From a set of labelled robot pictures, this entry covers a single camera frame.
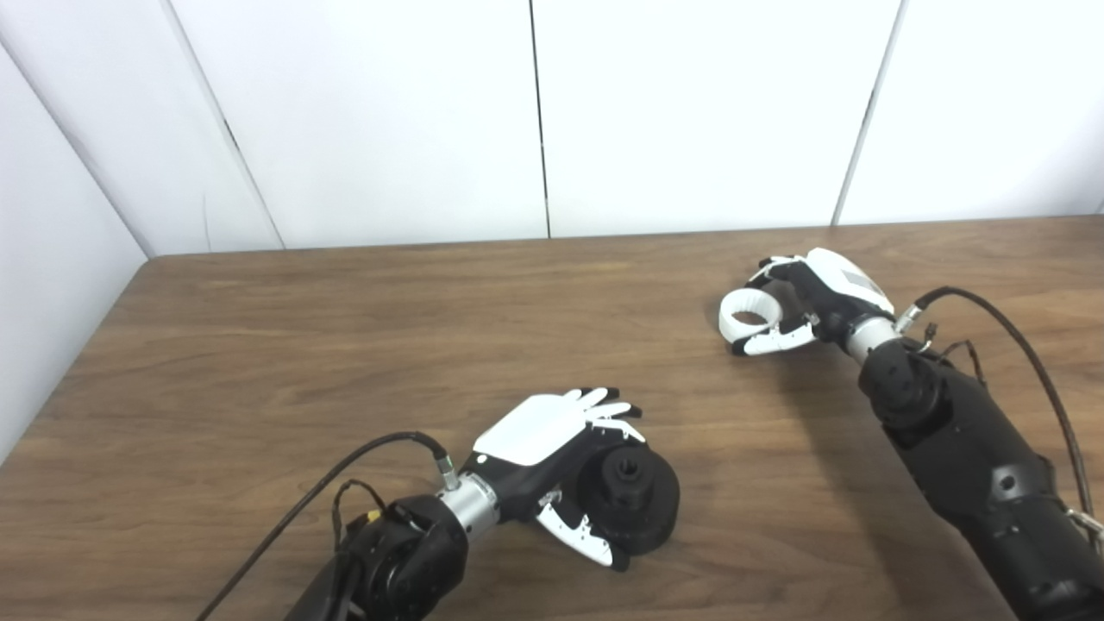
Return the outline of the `left white-black robot hand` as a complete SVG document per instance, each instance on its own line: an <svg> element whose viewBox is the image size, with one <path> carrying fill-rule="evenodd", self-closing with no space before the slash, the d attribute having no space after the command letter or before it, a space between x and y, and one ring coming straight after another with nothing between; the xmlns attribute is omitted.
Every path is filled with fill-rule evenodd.
<svg viewBox="0 0 1104 621"><path fill-rule="evenodd" d="M595 533L567 480L612 449L646 448L630 423L640 413L604 386L529 396L477 436L459 469L458 487L440 499L469 540L497 525L537 520L590 561L623 573L630 556Z"/></svg>

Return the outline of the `right white-black robot hand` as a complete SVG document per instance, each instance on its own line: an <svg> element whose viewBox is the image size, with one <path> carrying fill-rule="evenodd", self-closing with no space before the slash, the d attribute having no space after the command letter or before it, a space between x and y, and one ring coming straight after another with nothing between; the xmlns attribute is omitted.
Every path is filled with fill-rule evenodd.
<svg viewBox="0 0 1104 621"><path fill-rule="evenodd" d="M900 339L894 304L851 260L825 248L761 260L720 302L718 331L735 356L765 356L835 343L864 364Z"/></svg>

